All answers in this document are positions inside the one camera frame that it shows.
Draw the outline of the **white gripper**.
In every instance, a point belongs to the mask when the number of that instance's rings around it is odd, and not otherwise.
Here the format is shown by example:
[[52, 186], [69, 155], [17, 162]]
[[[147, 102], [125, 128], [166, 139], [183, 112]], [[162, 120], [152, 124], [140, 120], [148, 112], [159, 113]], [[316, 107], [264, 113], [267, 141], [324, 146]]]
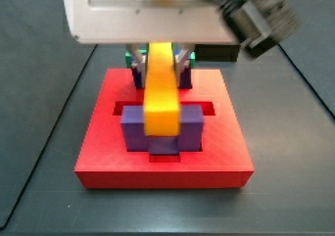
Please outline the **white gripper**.
[[145, 69], [137, 43], [183, 43], [175, 69], [183, 72], [195, 44], [235, 44], [216, 6], [207, 0], [63, 0], [72, 36], [81, 43], [125, 44]]

